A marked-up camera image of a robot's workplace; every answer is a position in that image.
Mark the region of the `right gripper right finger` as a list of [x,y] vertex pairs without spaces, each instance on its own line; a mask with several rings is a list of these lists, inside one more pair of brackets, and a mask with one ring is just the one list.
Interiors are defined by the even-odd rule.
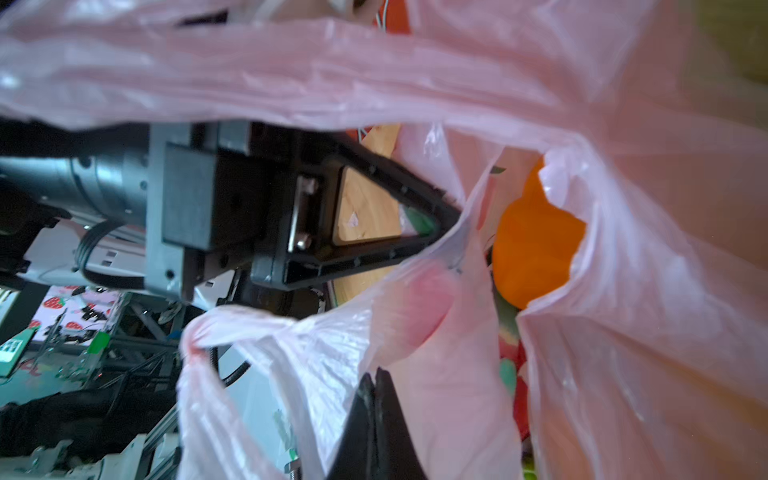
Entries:
[[379,368],[375,379],[375,479],[426,479],[391,374]]

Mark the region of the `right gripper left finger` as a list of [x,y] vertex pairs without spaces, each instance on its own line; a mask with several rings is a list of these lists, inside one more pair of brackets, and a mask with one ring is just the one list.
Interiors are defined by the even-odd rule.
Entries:
[[327,480],[363,480],[376,477],[378,451],[376,386],[369,373],[355,391]]

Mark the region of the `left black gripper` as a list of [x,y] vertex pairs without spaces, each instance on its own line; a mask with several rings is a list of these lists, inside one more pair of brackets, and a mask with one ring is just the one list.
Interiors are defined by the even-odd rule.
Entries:
[[148,184],[144,286],[176,300],[242,266],[283,291],[393,266],[460,217],[346,134],[247,120],[152,124]]

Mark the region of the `orange fruit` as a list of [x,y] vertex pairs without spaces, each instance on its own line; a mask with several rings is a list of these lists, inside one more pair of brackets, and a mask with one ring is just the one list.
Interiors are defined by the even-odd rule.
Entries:
[[514,307],[562,287],[586,232],[586,223],[552,205],[539,178],[539,160],[523,187],[522,196],[502,214],[492,248],[494,286]]

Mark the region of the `pink plastic bag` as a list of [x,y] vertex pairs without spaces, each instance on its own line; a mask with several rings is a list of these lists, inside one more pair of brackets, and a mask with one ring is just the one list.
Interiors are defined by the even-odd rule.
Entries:
[[390,371],[431,479],[518,479],[492,291],[519,307],[543,479],[767,475],[767,91],[679,1],[410,1],[410,31],[222,1],[21,1],[1,111],[80,130],[247,118],[398,123],[463,209],[388,278],[301,323],[221,307],[182,341],[183,479],[276,479],[218,385],[228,343],[325,476],[363,373]]

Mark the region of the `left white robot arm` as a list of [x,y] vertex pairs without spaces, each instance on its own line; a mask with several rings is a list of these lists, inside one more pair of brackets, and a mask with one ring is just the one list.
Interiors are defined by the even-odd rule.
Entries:
[[[343,243],[342,187],[356,172],[421,211],[424,235]],[[442,190],[343,133],[248,120],[128,123],[70,132],[1,123],[1,261],[30,271],[36,233],[100,216],[73,268],[107,288],[191,300],[197,285],[247,267],[283,291],[395,265],[445,235],[459,212]]]

